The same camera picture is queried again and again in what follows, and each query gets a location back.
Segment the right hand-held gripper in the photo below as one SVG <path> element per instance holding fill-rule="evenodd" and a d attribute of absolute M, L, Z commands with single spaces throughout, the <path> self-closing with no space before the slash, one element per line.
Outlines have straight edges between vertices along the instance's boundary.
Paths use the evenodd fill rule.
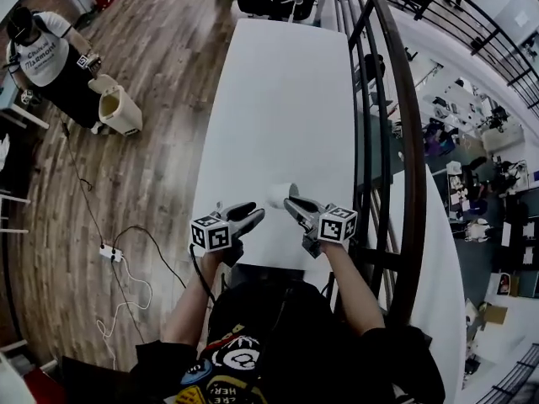
<path fill-rule="evenodd" d="M 334 204 L 322 205 L 300 196 L 284 199 L 286 211 L 305 231 L 302 246 L 312 256 L 321 255 L 321 242 L 344 245 L 354 234 L 357 212 Z"/>

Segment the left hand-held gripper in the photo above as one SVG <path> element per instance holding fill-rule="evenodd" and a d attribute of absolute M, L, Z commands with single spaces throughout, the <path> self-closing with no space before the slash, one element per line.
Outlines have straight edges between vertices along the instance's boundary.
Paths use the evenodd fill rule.
<path fill-rule="evenodd" d="M 255 208 L 255 202 L 240 203 L 193 219 L 192 243 L 206 253 L 221 252 L 221 261 L 233 267 L 243 255 L 241 236 L 250 233 L 265 217 L 265 209 Z"/>

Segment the white cup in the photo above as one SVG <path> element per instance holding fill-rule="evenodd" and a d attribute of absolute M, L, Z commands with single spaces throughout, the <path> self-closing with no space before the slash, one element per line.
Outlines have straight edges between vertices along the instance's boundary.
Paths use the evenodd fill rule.
<path fill-rule="evenodd" d="M 298 196 L 299 188 L 295 183 L 278 183 L 269 187 L 266 201 L 268 205 L 277 210 L 285 208 L 285 200 L 291 196 Z"/>

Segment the person's right forearm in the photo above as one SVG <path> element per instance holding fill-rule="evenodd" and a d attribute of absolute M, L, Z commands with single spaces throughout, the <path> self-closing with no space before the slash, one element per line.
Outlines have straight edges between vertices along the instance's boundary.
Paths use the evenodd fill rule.
<path fill-rule="evenodd" d="M 347 322 L 359 335 L 384 328 L 382 311 L 371 289 L 355 267 L 351 257 L 340 244 L 321 243 L 337 281 Z"/>

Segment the person's left forearm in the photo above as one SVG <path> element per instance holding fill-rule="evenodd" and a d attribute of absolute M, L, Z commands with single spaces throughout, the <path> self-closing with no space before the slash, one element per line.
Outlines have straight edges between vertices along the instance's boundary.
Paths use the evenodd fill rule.
<path fill-rule="evenodd" d="M 207 252 L 197 263 L 201 277 L 196 270 L 193 272 L 165 325 L 163 342 L 198 346 L 210 299 L 204 284 L 213 285 L 222 258 L 222 252 Z"/>

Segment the black metal railing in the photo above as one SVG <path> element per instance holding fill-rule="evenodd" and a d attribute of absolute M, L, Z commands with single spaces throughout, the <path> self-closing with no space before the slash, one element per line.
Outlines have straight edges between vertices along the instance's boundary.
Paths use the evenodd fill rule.
<path fill-rule="evenodd" d="M 387 0 L 416 20 L 435 26 L 487 63 L 539 118 L 539 55 L 517 45 L 472 0 Z"/>
<path fill-rule="evenodd" d="M 389 325 L 409 323 L 419 286 L 426 230 L 426 169 L 419 104 L 398 27 L 386 0 L 334 0 L 337 26 L 348 41 L 355 119 L 353 206 L 358 229 L 350 248 L 375 295 L 383 283 L 389 295 Z M 403 231 L 396 243 L 390 216 L 392 132 L 384 71 L 378 55 L 387 51 L 386 73 L 395 82 L 403 147 Z"/>

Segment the person's black printed shirt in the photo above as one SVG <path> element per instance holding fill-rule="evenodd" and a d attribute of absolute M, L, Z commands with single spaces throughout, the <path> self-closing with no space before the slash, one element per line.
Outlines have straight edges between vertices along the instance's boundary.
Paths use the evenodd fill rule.
<path fill-rule="evenodd" d="M 307 283 L 243 283 L 218 298 L 197 350 L 155 341 L 119 404 L 443 404 L 440 372 L 415 327 L 358 335 Z"/>

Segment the white power strip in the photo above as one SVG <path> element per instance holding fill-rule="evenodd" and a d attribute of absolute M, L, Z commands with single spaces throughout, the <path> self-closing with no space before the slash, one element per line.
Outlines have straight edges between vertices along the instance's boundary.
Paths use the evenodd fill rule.
<path fill-rule="evenodd" d="M 120 263 L 123 258 L 123 252 L 119 248 L 107 244 L 101 244 L 99 246 L 99 254 L 102 257 L 117 263 Z"/>

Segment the beige trash bin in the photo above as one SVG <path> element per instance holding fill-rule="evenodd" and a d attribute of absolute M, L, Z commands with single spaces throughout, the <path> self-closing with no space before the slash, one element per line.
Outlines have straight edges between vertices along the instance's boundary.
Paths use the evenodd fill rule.
<path fill-rule="evenodd" d="M 107 74 L 88 82 L 99 95 L 99 120 L 123 136 L 142 131 L 142 112 L 127 91 Z"/>

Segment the cardboard box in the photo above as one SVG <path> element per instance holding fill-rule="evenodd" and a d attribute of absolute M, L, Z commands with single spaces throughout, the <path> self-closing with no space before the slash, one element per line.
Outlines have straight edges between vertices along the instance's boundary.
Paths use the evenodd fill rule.
<path fill-rule="evenodd" d="M 504 306 L 494 306 L 485 302 L 480 306 L 479 312 L 482 315 L 484 323 L 503 325 L 507 316 L 508 308 Z"/>

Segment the black bag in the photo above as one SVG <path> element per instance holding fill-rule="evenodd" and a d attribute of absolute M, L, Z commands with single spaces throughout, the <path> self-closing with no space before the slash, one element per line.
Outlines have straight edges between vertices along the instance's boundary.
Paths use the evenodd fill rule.
<path fill-rule="evenodd" d="M 106 369 L 63 356 L 61 377 L 67 404 L 140 404 L 126 372 Z"/>

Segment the black garment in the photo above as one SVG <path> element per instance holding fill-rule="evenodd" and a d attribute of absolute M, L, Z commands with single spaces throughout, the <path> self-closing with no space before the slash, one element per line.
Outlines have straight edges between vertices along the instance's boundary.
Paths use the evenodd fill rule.
<path fill-rule="evenodd" d="M 2 139 L 8 132 L 0 135 Z M 10 134 L 10 148 L 5 168 L 0 172 L 0 190 L 19 192 L 28 182 L 31 150 L 21 140 Z"/>

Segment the pale desk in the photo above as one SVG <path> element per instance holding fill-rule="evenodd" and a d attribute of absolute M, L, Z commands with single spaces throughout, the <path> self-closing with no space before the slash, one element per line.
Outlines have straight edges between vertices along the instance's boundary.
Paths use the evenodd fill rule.
<path fill-rule="evenodd" d="M 50 125 L 36 117 L 17 104 L 19 89 L 9 74 L 5 76 L 0 85 L 0 118 L 22 128 L 27 128 L 27 123 L 38 125 L 48 130 Z"/>

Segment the white metal frame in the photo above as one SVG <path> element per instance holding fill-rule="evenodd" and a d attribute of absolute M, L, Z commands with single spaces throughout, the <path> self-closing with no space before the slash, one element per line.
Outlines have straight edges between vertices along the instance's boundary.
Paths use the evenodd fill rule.
<path fill-rule="evenodd" d="M 30 205 L 31 200 L 30 199 L 24 199 L 19 197 L 14 197 L 7 194 L 0 193 L 0 233 L 8 233 L 8 234 L 28 234 L 29 230 L 27 229 L 14 229 L 14 228 L 8 228 L 3 227 L 2 220 L 2 210 L 3 210 L 3 204 L 6 202 L 17 202 L 23 205 Z"/>

